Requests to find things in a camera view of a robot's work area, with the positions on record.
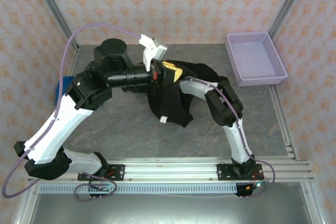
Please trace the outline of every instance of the black mounting plate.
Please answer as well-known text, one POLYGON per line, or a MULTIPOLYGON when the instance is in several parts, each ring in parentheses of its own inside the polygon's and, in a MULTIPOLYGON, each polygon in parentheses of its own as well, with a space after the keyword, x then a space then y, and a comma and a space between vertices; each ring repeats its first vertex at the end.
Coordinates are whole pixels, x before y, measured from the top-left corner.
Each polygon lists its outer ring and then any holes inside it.
MULTIPOLYGON (((107 176, 107 179, 110 179, 112 181, 123 181, 124 180, 124 175, 125 175, 125 165, 110 165, 109 164, 109 168, 108 168, 108 174, 111 173, 113 171, 113 173, 109 176, 107 176)), ((94 180, 98 180, 98 179, 94 179, 91 177, 86 176, 85 174, 78 174, 77 179, 79 181, 94 181, 94 180)))
POLYGON ((260 164, 255 164, 248 175, 243 177, 238 177, 238 175, 233 170, 233 164, 221 164, 217 165, 217 175, 218 180, 254 180, 254 175, 256 175, 256 180, 264 179, 263 168, 260 164))

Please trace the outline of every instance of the metal frame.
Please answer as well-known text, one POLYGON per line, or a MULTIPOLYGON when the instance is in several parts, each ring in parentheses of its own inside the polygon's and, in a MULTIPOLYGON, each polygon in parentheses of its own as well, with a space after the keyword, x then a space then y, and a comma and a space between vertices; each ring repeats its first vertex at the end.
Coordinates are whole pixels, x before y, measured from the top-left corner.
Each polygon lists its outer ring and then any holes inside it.
POLYGON ((291 151, 293 153, 293 158, 296 161, 298 161, 299 160, 298 150, 295 147, 295 145, 293 144, 291 131, 289 130, 289 127, 288 127, 288 124, 287 124, 287 119, 286 119, 285 113, 282 109, 279 93, 277 91, 276 86, 275 85, 270 85, 269 86, 269 92, 270 92, 270 95, 271 95, 271 98, 272 98, 273 106, 274 106, 274 109, 275 109, 275 113, 277 115, 277 119, 278 119, 280 130, 281 130, 281 134, 282 134, 282 137, 284 139, 284 143, 285 143, 286 147, 288 147, 288 146, 291 147, 291 151))
POLYGON ((79 47, 80 46, 78 46, 78 48, 74 50, 72 61, 70 63, 69 70, 68 70, 68 76, 72 76, 72 73, 74 72, 75 63, 78 57, 79 47))
POLYGON ((279 31, 282 23, 287 17, 287 14, 289 13, 290 9, 292 8, 295 0, 285 0, 282 8, 280 9, 280 12, 278 13, 269 33, 269 36, 271 39, 273 39, 276 35, 276 33, 279 31))
MULTIPOLYGON (((277 159, 260 157, 274 167, 277 182, 305 182, 314 180, 310 162, 296 162, 290 157, 277 159)), ((223 183, 217 178, 216 165, 220 162, 232 163, 227 158, 190 157, 190 158, 123 158, 108 160, 110 164, 124 164, 124 181, 118 183, 223 183)), ((266 177, 272 173, 263 165, 266 177)), ((77 183, 77 174, 63 176, 44 183, 77 183)), ((241 180, 227 180, 239 183, 241 180)))
POLYGON ((313 223, 328 224, 332 223, 325 212, 322 199, 320 197, 319 188, 316 183, 302 182, 301 188, 304 199, 309 211, 310 218, 313 223))
MULTIPOLYGON (((59 10, 55 0, 45 0, 46 4, 48 5, 51 13, 53 14, 53 16, 55 17, 57 23, 59 24, 60 28, 62 29, 63 33, 65 34, 65 36, 67 37, 67 39, 70 38, 72 32, 68 26, 68 24, 66 23, 61 11, 59 10)), ((78 44, 75 41, 75 39, 72 41, 72 46, 74 49, 78 48, 78 44)))
POLYGON ((14 224, 29 224, 33 216, 40 183, 35 184, 23 194, 14 224))

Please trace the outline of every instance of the gray floor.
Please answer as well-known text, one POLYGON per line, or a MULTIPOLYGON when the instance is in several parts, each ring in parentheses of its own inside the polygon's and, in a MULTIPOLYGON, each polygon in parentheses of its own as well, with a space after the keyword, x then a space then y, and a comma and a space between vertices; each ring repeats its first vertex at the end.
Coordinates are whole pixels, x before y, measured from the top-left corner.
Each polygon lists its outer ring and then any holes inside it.
MULTIPOLYGON (((93 60, 95 46, 81 46, 74 74, 93 60)), ((142 59, 143 47, 128 47, 133 62, 142 59)), ((236 80, 223 44, 170 45, 166 59, 205 63, 227 76, 243 103, 243 124, 248 144, 256 156, 281 156, 285 145, 268 86, 242 87, 236 80)), ((223 129, 212 119, 207 104, 194 98, 194 120, 182 128, 160 123, 152 114, 146 94, 113 89, 113 98, 83 121, 68 137, 65 148, 79 152, 98 151, 116 157, 230 157, 223 129)))
POLYGON ((309 224, 299 183, 276 183, 264 196, 239 200, 173 195, 112 195, 77 202, 73 195, 38 196, 30 224, 309 224))

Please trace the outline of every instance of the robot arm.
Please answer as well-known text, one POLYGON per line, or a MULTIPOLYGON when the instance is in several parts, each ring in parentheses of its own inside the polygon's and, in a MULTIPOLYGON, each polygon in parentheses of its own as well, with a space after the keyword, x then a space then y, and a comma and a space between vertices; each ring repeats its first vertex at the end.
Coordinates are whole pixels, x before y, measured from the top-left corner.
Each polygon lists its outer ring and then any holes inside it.
MULTIPOLYGON (((224 106, 223 101, 218 97, 218 94, 214 91, 212 87, 196 81, 192 81, 193 80, 192 78, 188 79, 190 79, 191 81, 180 82, 181 91, 185 94, 191 94, 195 97, 207 101, 213 119, 216 121, 216 123, 222 126, 222 128, 225 131, 225 134, 231 147, 232 159, 239 164, 247 162, 250 159, 250 157, 244 150, 243 143, 241 141, 241 137, 238 131, 238 127, 236 123, 234 123, 236 120, 235 119, 233 120, 230 109, 224 106)), ((238 114, 240 115, 238 123, 239 125, 242 125, 243 119, 241 117, 241 111, 243 109, 243 106, 238 100, 238 97, 236 97, 229 83, 227 81, 223 81, 221 83, 210 83, 210 82, 208 83, 218 87, 222 92, 226 93, 226 96, 231 100, 230 102, 232 102, 232 104, 236 106, 236 112, 238 112, 238 114)), ((252 151, 249 149, 248 144, 246 142, 244 130, 243 130, 243 137, 244 137, 243 141, 247 146, 247 151, 251 155, 252 151)))
MULTIPOLYGON (((84 119, 106 100, 112 98, 112 88, 141 85, 156 88, 171 85, 178 80, 182 74, 181 69, 166 62, 152 60, 162 58, 165 46, 148 37, 144 40, 142 44, 146 46, 145 51, 147 50, 144 52, 144 63, 137 65, 133 65, 129 59, 127 46, 122 40, 108 39, 95 48, 94 61, 87 65, 84 72, 77 74, 67 88, 53 127, 27 155, 28 162, 25 169, 30 176, 52 180, 65 172, 88 173, 98 177, 107 174, 109 165, 100 153, 76 153, 64 149, 62 144, 84 119)), ((243 106, 229 83, 223 81, 212 84, 228 97, 239 115, 241 125, 243 106)), ((207 101, 213 119, 223 127, 228 137, 235 173, 240 177, 249 174, 255 162, 247 155, 235 124, 236 119, 218 93, 210 86, 195 81, 181 81, 179 85, 183 93, 207 101)), ((41 136, 53 119, 54 113, 30 140, 17 142, 14 146, 16 153, 21 156, 30 149, 31 144, 41 136)), ((245 135, 243 141, 247 146, 245 135)))

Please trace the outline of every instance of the black cloth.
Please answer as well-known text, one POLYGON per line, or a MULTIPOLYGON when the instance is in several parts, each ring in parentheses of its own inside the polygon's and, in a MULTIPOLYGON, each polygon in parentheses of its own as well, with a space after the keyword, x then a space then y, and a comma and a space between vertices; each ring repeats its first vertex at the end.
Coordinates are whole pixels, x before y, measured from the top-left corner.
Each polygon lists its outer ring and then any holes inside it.
MULTIPOLYGON (((219 76, 206 64, 178 60, 167 61, 183 70, 180 79, 191 76, 209 82, 221 82, 227 80, 226 77, 219 76)), ((193 117, 189 113, 193 96, 182 93, 178 83, 174 83, 168 87, 155 89, 155 92, 150 90, 149 86, 140 86, 136 90, 128 90, 132 92, 147 93, 149 106, 158 119, 162 116, 167 116, 167 122, 177 123, 182 127, 186 127, 193 120, 193 117)))

